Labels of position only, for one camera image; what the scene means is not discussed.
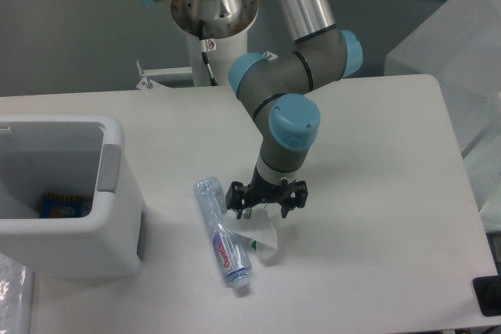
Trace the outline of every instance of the black object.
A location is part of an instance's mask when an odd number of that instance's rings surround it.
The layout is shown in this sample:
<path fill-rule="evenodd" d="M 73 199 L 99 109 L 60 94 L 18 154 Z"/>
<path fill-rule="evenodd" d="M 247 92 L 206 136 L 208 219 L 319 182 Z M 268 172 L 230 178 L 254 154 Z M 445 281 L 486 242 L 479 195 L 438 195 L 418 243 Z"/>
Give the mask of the black object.
<path fill-rule="evenodd" d="M 226 193 L 226 209 L 236 211 L 236 218 L 240 219 L 244 209 L 255 207 L 259 203 L 279 203 L 282 218 L 296 207 L 306 205 L 308 187 L 306 181 L 293 181 L 283 179 L 280 185 L 268 183 L 261 177 L 257 169 L 249 185 L 234 181 Z"/>
<path fill-rule="evenodd" d="M 475 278 L 473 287 L 482 314 L 486 317 L 501 316 L 501 276 Z"/>
<path fill-rule="evenodd" d="M 489 334 L 490 332 L 493 332 L 494 330 L 496 330 L 498 327 L 499 327 L 499 325 L 491 326 L 490 328 L 488 328 L 487 330 L 481 332 L 480 334 Z"/>

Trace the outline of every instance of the bottle cap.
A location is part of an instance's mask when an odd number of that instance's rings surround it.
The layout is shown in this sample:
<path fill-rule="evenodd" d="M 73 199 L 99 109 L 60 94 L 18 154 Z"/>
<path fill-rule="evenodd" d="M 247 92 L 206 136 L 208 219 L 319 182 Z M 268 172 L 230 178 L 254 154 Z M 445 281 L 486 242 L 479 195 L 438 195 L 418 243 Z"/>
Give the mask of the bottle cap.
<path fill-rule="evenodd" d="M 249 276 L 242 275 L 241 277 L 232 280 L 232 287 L 238 293 L 245 293 L 248 290 L 250 283 L 251 281 L 249 280 Z"/>

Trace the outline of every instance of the black rubber ring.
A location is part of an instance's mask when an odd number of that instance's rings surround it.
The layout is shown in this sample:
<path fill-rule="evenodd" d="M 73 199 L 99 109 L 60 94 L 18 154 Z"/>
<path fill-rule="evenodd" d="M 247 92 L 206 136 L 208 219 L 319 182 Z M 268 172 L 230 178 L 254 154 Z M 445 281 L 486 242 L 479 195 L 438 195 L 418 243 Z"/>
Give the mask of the black rubber ring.
<path fill-rule="evenodd" d="M 265 107 L 268 103 L 270 103 L 274 99 L 280 98 L 282 95 L 285 95 L 285 94 L 286 93 L 276 93 L 274 95 L 270 95 L 263 102 L 259 103 L 259 106 L 254 110 L 254 113 L 252 114 L 252 120 L 256 120 L 256 117 L 258 117 L 259 111 L 263 110 L 263 107 Z"/>
<path fill-rule="evenodd" d="M 294 43 L 297 45 L 301 42 L 307 41 L 310 38 L 316 37 L 317 35 L 324 34 L 326 31 L 331 31 L 333 29 L 336 29 L 337 25 L 333 23 L 332 25 L 329 25 L 328 27 L 324 27 L 323 29 L 320 29 L 319 31 L 314 31 L 311 34 L 305 35 L 304 37 L 298 38 L 297 40 L 294 41 Z"/>
<path fill-rule="evenodd" d="M 312 74 L 312 70 L 310 68 L 310 65 L 308 64 L 308 61 L 303 56 L 303 54 L 301 54 L 299 51 L 294 51 L 293 54 L 295 54 L 295 56 L 297 56 L 299 58 L 301 63 L 303 63 L 303 67 L 305 68 L 306 75 L 308 76 L 308 86 L 310 89 L 309 91 L 312 92 L 313 91 L 313 74 Z"/>

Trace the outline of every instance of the gray floor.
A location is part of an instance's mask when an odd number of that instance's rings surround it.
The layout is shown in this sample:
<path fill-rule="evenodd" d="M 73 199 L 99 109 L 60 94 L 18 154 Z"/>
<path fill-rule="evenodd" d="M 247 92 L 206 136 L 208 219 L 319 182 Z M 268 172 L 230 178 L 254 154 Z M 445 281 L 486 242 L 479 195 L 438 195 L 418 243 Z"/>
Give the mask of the gray floor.
<path fill-rule="evenodd" d="M 250 51 L 291 51 L 278 0 L 259 0 Z M 442 0 L 330 0 L 340 28 L 362 42 L 359 76 L 383 74 L 386 54 Z M 168 2 L 138 0 L 0 0 L 0 95 L 127 90 L 144 69 L 187 66 L 183 38 Z"/>

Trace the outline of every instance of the gray robot arm segment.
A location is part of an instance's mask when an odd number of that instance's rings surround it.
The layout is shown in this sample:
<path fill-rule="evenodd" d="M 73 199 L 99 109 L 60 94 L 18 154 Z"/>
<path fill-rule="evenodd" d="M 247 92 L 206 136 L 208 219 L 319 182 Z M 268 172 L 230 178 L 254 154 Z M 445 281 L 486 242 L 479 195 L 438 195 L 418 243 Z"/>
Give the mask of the gray robot arm segment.
<path fill-rule="evenodd" d="M 270 61 L 247 54 L 229 71 L 237 98 L 263 136 L 251 183 L 233 182 L 226 196 L 237 217 L 258 203 L 279 203 L 282 217 L 305 205 L 306 183 L 296 182 L 295 173 L 315 140 L 320 116 L 302 95 L 362 63 L 360 44 L 353 33 L 337 29 L 327 0 L 281 1 L 296 51 Z"/>

